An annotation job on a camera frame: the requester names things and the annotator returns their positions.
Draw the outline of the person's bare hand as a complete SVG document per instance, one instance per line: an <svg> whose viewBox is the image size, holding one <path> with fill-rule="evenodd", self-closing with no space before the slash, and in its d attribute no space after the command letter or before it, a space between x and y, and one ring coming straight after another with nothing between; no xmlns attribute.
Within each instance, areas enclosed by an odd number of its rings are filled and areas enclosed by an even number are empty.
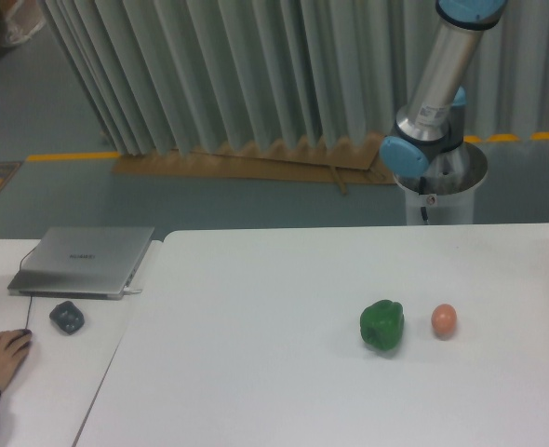
<svg viewBox="0 0 549 447"><path fill-rule="evenodd" d="M0 391L4 392L11 383L19 366L29 355L31 345L22 350L16 347L16 340L21 337L22 331L0 332Z"/></svg>

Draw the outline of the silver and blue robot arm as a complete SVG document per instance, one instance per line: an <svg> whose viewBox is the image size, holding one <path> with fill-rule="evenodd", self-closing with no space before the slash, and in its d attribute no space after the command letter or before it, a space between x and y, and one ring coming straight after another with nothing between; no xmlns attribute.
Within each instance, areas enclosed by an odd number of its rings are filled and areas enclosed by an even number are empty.
<svg viewBox="0 0 549 447"><path fill-rule="evenodd" d="M434 42L408 103L396 114L380 148L397 177L419 178L463 143L466 95L462 80L485 31L495 27L505 1L437 1Z"/></svg>

